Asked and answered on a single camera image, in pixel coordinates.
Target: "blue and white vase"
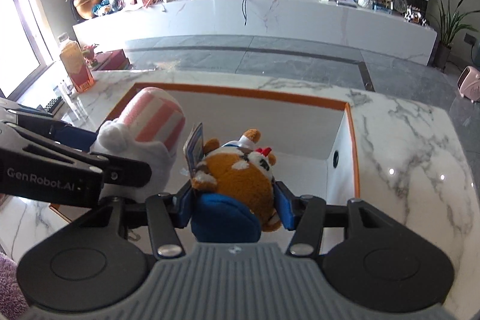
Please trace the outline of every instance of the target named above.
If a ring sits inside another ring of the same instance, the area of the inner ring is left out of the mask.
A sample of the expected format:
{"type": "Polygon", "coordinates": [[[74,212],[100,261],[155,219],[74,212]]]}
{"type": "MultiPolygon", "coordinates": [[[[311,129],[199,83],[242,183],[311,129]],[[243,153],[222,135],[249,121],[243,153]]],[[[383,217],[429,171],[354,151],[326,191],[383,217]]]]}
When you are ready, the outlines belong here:
{"type": "Polygon", "coordinates": [[[123,1],[122,0],[109,0],[110,7],[114,13],[123,9],[123,1]]]}

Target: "pink and white striped hat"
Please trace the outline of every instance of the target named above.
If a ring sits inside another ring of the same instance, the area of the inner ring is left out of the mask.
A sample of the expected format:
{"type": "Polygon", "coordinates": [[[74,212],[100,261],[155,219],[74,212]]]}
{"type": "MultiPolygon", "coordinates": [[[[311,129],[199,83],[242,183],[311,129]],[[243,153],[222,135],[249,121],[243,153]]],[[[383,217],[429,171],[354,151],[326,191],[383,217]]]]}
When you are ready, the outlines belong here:
{"type": "Polygon", "coordinates": [[[177,151],[185,116],[170,94],[161,88],[147,87],[128,103],[117,122],[126,125],[136,141],[160,141],[172,154],[177,151]]]}

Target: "bottle cap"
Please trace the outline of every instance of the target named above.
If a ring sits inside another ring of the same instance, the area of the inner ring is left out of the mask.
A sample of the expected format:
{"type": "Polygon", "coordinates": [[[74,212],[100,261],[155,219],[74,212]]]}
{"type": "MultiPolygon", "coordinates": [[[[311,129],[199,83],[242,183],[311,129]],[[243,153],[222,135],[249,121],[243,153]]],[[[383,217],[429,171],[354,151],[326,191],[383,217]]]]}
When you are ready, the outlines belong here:
{"type": "Polygon", "coordinates": [[[68,40],[70,37],[68,36],[68,33],[62,33],[59,37],[58,37],[58,41],[61,43],[62,41],[66,41],[68,40]]]}

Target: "purple fluffy rug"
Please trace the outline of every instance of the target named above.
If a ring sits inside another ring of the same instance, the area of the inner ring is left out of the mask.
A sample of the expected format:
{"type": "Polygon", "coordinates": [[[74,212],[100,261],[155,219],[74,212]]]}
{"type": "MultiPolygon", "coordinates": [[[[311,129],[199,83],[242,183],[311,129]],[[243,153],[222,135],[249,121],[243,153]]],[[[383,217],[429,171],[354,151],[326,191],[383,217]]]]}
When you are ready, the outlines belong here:
{"type": "Polygon", "coordinates": [[[28,309],[17,283],[17,265],[0,253],[0,312],[9,320],[20,317],[28,309]]]}

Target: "dark floor border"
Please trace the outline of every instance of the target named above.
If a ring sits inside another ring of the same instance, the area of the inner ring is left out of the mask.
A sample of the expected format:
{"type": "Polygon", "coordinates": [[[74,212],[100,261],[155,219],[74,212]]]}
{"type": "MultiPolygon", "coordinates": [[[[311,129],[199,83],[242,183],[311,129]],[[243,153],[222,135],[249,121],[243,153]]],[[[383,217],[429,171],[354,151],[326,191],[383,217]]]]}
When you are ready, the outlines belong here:
{"type": "Polygon", "coordinates": [[[270,49],[270,48],[249,48],[239,46],[162,46],[158,48],[134,48],[126,49],[126,52],[160,52],[160,51],[234,51],[234,52],[256,52],[256,53],[275,53],[277,55],[310,57],[314,59],[330,60],[344,64],[352,64],[358,67],[360,76],[362,78],[363,86],[366,91],[375,92],[373,82],[371,81],[370,74],[368,72],[367,65],[363,61],[346,59],[342,57],[320,55],[318,53],[308,53],[299,51],[286,51],[283,49],[270,49]]]}

